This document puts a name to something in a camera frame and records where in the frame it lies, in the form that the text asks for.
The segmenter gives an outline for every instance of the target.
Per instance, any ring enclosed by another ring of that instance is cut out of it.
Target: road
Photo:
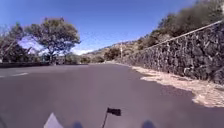
[[[107,107],[122,116],[109,115],[105,128],[224,128],[224,108],[195,104],[191,92],[140,80],[126,66],[12,68],[0,76],[0,122],[7,128],[43,128],[51,113],[65,128],[100,128]]]

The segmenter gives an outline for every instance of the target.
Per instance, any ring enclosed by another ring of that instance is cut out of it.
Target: hillside
[[[177,13],[169,13],[161,19],[158,27],[150,34],[138,40],[119,42],[85,55],[104,56],[112,48],[123,47],[123,56],[130,55],[139,50],[162,43],[170,38],[180,36],[203,26],[223,19],[223,0],[198,0],[194,5],[183,8]]]

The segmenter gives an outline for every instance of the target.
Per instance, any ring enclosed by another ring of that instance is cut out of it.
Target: black flag
[[[121,110],[120,109],[113,109],[113,108],[107,108],[107,113],[116,115],[116,116],[121,116]]]

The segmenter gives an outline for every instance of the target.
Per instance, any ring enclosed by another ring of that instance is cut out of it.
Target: rock wall
[[[224,84],[224,22],[144,49],[118,62]]]

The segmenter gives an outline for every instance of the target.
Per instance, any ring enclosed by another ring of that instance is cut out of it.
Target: dry grass
[[[148,75],[142,77],[142,80],[156,81],[162,85],[174,86],[179,89],[191,91],[195,94],[195,97],[192,99],[195,103],[206,107],[224,107],[224,88],[221,88],[219,85],[140,67],[132,67],[132,69]]]

